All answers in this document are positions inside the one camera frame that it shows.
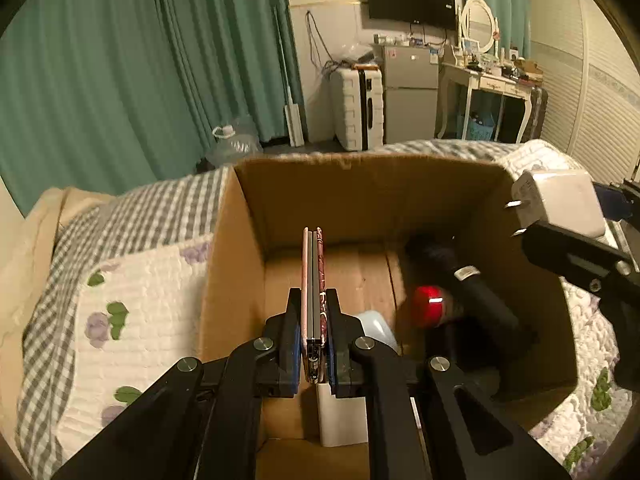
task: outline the red ball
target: red ball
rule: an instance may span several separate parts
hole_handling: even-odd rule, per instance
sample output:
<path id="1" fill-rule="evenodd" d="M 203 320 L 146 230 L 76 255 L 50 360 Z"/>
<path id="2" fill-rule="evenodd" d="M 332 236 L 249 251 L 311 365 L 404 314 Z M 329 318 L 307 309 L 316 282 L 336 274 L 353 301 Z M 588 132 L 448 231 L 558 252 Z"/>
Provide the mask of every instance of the red ball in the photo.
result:
<path id="1" fill-rule="evenodd" d="M 438 326 L 444 310 L 445 293 L 438 286 L 421 285 L 414 291 L 412 321 L 418 328 Z"/>

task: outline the mirror frame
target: mirror frame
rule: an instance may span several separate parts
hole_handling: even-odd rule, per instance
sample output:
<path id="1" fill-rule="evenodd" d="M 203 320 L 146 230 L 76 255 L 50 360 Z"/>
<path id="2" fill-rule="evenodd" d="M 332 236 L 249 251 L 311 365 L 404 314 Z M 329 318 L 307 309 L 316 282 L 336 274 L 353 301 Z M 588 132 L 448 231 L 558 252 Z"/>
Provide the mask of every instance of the mirror frame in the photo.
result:
<path id="1" fill-rule="evenodd" d="M 471 7 L 474 5 L 482 7 L 482 9 L 485 10 L 489 15 L 489 21 L 491 21 L 491 39 L 486 45 L 480 45 L 480 52 L 484 54 L 485 52 L 489 52 L 491 47 L 494 46 L 494 34 L 496 31 L 494 14 L 491 12 L 491 7 L 487 5 L 486 1 L 467 0 L 465 2 L 465 7 L 462 9 L 462 13 L 460 14 L 460 22 L 462 24 L 462 37 L 467 38 L 468 40 L 474 39 L 469 37 L 469 15 L 471 14 Z"/>

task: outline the microphone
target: microphone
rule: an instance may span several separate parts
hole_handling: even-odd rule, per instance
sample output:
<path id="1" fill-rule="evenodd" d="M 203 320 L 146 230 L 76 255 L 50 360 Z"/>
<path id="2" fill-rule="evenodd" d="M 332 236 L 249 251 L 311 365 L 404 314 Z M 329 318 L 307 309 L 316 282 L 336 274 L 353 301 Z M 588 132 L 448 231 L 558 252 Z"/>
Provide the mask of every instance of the microphone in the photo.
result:
<path id="1" fill-rule="evenodd" d="M 488 333 L 503 355 L 520 355 L 535 341 L 511 309 L 486 284 L 478 269 L 459 261 L 452 247 L 431 235 L 413 236 L 406 244 L 409 258 L 429 273 L 428 282 L 447 289 Z"/>

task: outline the suitcase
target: suitcase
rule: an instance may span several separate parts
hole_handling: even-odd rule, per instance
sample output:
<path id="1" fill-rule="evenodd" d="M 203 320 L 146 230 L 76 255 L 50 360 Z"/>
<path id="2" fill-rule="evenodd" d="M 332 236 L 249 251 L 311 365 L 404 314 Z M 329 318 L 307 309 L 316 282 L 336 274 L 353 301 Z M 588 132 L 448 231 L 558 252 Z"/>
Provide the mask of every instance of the suitcase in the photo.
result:
<path id="1" fill-rule="evenodd" d="M 539 139 L 542 133 L 542 124 L 545 121 L 546 103 L 549 94 L 546 88 L 534 86 L 531 90 L 531 115 L 522 134 L 520 142 Z M 502 124 L 500 126 L 500 142 L 515 142 L 518 130 L 522 124 L 524 113 L 524 101 L 522 99 L 507 98 L 504 102 Z"/>
<path id="2" fill-rule="evenodd" d="M 382 146 L 383 99 L 380 70 L 338 68 L 329 78 L 335 135 L 348 152 Z"/>

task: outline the gray plaid fabric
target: gray plaid fabric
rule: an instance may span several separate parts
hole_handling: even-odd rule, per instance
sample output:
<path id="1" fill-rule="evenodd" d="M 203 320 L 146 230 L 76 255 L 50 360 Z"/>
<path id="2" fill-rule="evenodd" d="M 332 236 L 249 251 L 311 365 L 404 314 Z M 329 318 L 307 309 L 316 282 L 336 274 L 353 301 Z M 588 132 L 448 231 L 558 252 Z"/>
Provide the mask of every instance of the gray plaid fabric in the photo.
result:
<path id="1" fill-rule="evenodd" d="M 374 152 L 495 160 L 517 147 L 436 139 L 390 144 Z M 25 375 L 16 440 L 34 480 L 49 479 L 63 463 L 54 432 L 72 388 L 79 282 L 101 261 L 212 232 L 227 171 L 134 189 L 77 216 L 56 236 L 49 279 L 23 339 Z"/>
<path id="2" fill-rule="evenodd" d="M 465 160 L 496 160 L 514 152 L 519 144 L 501 144 L 488 140 L 409 140 L 386 144 L 370 153 L 427 153 L 429 155 L 454 156 Z"/>

